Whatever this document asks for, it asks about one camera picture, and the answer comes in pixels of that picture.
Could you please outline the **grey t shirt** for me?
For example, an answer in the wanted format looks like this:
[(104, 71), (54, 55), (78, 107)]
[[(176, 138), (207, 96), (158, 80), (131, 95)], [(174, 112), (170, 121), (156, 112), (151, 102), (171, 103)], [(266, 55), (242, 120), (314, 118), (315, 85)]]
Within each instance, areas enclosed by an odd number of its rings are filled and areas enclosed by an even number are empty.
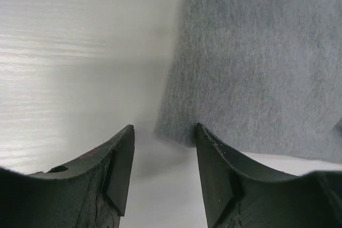
[(156, 134), (341, 163), (341, 0), (183, 0)]

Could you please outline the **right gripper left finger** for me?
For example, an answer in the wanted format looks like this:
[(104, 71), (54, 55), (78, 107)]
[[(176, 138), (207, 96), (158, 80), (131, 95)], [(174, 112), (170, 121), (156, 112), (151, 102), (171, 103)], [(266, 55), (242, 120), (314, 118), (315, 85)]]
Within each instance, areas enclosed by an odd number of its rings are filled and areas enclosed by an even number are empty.
[(1, 169), (1, 227), (118, 227), (125, 214), (135, 131), (48, 172)]

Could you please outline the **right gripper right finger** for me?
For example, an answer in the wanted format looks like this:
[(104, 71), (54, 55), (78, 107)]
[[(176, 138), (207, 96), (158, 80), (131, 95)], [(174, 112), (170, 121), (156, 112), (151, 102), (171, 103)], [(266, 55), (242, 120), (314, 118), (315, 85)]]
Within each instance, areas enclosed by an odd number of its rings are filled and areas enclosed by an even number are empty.
[(341, 172), (287, 174), (226, 145), (202, 124), (196, 150), (209, 227), (341, 227)]

